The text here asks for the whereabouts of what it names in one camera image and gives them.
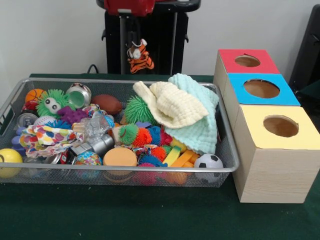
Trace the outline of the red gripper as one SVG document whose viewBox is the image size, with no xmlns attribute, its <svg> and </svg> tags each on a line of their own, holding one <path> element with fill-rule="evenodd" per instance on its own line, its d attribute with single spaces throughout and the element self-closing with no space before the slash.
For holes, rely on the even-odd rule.
<svg viewBox="0 0 320 240">
<path fill-rule="evenodd" d="M 140 44 L 140 22 L 136 16 L 146 16 L 154 10 L 154 0 L 104 0 L 104 8 L 110 15 L 131 14 L 135 27 L 134 43 Z M 132 18 L 126 16 L 126 47 L 132 46 Z"/>
</svg>

